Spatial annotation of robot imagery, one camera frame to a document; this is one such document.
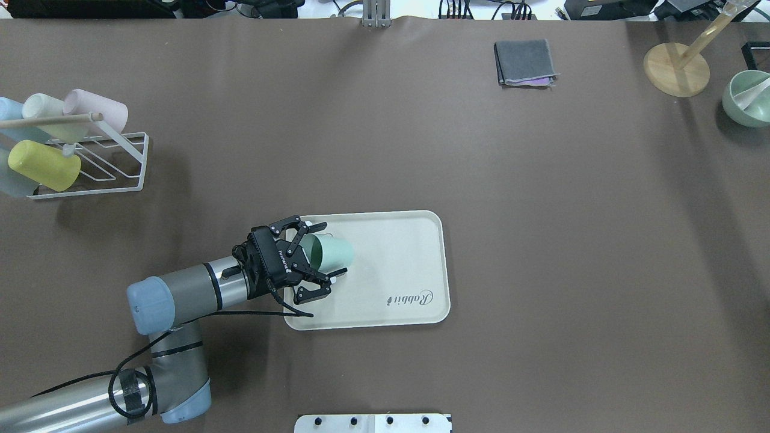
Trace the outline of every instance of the white label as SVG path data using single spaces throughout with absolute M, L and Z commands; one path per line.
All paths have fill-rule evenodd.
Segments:
M 583 9 L 583 13 L 580 14 L 580 17 L 596 15 L 599 13 L 600 10 L 601 10 L 601 5 L 588 6 L 587 8 Z

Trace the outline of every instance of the robotic arm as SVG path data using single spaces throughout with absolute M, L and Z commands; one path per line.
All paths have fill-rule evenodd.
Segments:
M 93 432 L 158 413 L 168 424 L 203 414 L 211 405 L 211 393 L 197 319 L 236 314 L 220 310 L 264 294 L 271 294 L 290 313 L 263 314 L 312 317 L 287 304 L 279 290 L 291 287 L 295 305 L 323 299 L 336 277 L 347 272 L 343 268 L 324 274 L 310 266 L 300 241 L 325 228 L 326 223 L 313 225 L 290 216 L 252 228 L 246 241 L 235 245 L 232 256 L 132 284 L 127 290 L 129 306 L 136 330 L 151 340 L 152 364 L 122 369 L 142 349 L 114 371 L 0 408 L 0 431 Z M 287 229 L 296 231 L 294 237 L 280 239 Z M 301 287 L 303 281 L 319 288 Z

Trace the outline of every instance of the rectangular tray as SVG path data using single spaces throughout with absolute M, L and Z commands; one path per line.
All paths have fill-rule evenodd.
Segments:
M 331 233 L 353 244 L 355 257 L 324 299 L 295 306 L 315 317 L 285 317 L 298 331 L 345 327 L 432 324 L 450 309 L 444 232 L 429 210 L 303 216 L 327 222 Z M 286 232 L 294 236 L 293 230 Z M 315 290 L 317 286 L 306 286 Z

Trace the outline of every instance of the wooden stand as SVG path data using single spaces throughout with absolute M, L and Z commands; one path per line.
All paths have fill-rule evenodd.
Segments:
M 700 52 L 733 19 L 721 13 L 690 46 L 668 42 L 652 47 L 644 56 L 644 73 L 655 87 L 672 96 L 689 98 L 703 91 L 711 73 Z

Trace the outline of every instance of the white mounting plate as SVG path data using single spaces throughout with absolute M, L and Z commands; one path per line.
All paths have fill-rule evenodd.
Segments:
M 294 424 L 294 433 L 451 433 L 449 414 L 358 414 L 303 415 Z
M 444 232 L 438 215 L 429 210 L 341 213 L 303 216 L 327 222 L 321 233 L 353 244 L 355 257 L 347 274 L 338 277 L 332 293 L 302 305 L 289 305 L 315 317 L 285 317 L 298 331 L 442 321 L 450 309 Z M 286 231 L 286 238 L 294 236 Z

